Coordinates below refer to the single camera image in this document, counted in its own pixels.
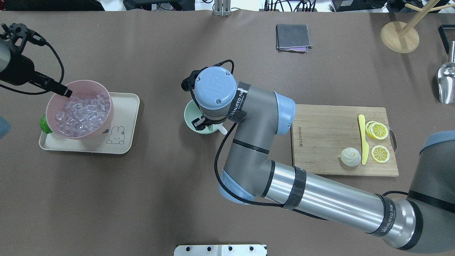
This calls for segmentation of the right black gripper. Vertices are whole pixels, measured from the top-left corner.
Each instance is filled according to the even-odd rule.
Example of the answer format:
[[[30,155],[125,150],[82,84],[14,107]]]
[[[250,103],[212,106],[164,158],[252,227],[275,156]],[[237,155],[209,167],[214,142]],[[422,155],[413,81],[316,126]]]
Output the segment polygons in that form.
[[[202,131],[210,125],[213,125],[212,120],[207,119],[205,116],[200,116],[200,118],[195,118],[192,120],[192,126],[195,128],[195,130],[198,131]]]

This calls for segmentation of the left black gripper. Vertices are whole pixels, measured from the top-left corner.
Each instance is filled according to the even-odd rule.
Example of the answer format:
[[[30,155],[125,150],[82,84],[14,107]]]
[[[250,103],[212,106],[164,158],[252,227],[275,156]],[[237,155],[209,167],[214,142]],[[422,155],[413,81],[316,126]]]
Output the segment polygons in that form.
[[[44,78],[41,73],[35,71],[32,60],[21,54],[1,53],[0,68],[1,81],[12,85],[20,86],[29,82],[63,97],[70,98],[73,94],[73,91],[67,86],[52,78]]]

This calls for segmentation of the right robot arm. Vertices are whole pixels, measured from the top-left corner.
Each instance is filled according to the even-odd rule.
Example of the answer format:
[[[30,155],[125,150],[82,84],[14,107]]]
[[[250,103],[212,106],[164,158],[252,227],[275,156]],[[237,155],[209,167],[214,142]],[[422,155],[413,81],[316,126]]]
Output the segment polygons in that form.
[[[214,171],[220,193],[232,202],[260,205],[255,198],[270,200],[266,207],[328,220],[381,238],[389,246],[413,253],[434,254],[454,250],[454,130],[433,133],[423,140],[431,118],[427,111],[407,106],[392,115],[405,149],[398,165],[416,164],[403,198],[369,193],[322,177],[336,170],[336,144],[358,145],[349,168],[366,164],[381,171],[380,164],[394,156],[392,146],[379,143],[369,148],[375,117],[346,106],[308,105],[302,110],[291,98],[236,81],[220,64],[193,71],[181,87],[190,92],[200,115],[192,121],[196,130],[233,122],[234,139],[222,171],[218,159]]]

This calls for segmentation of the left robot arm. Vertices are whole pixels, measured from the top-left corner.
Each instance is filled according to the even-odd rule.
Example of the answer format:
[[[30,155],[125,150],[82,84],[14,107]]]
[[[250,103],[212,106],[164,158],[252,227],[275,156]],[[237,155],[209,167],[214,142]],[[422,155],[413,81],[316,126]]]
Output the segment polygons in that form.
[[[1,81],[12,86],[22,86],[26,83],[42,89],[41,92],[25,92],[1,84],[1,88],[25,95],[41,95],[53,92],[62,97],[70,98],[73,91],[51,77],[35,70],[34,63],[21,53],[14,53],[5,43],[1,43]]]

